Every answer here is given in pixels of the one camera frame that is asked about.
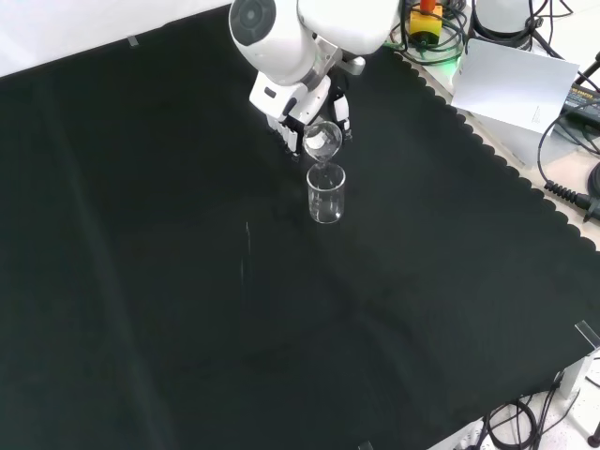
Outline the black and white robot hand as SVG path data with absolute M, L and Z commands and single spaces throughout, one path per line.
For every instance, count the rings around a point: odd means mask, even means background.
M 276 85 L 260 72 L 249 101 L 263 113 L 269 131 L 277 136 L 283 150 L 297 160 L 303 153 L 305 131 L 319 122 L 335 123 L 344 143 L 353 139 L 348 87 L 348 77 L 336 69 L 312 91 L 300 82 Z

